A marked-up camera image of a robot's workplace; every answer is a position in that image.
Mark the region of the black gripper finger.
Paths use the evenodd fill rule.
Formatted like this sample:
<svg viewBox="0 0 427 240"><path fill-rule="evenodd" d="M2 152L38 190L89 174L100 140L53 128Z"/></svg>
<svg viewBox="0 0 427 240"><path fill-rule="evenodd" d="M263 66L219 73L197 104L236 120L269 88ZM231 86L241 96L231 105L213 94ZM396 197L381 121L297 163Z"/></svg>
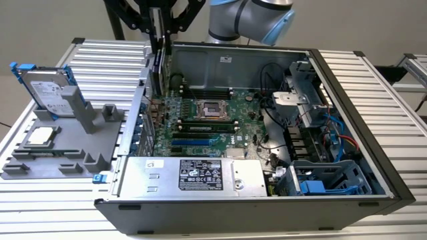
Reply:
<svg viewBox="0 0 427 240"><path fill-rule="evenodd" d="M171 35L177 32L185 32L191 23L193 22L204 4L205 0L188 0L187 6L183 12L173 17L172 7L177 1L165 1L165 12L164 12L164 48L165 52L172 52L172 39Z"/></svg>
<svg viewBox="0 0 427 240"><path fill-rule="evenodd" d="M127 0L104 0L107 7L123 20L131 30L140 30L141 33L148 34L151 51L157 52L157 37L155 24L151 17L151 10L147 7L145 0L135 1L139 6L139 11L133 9Z"/></svg>

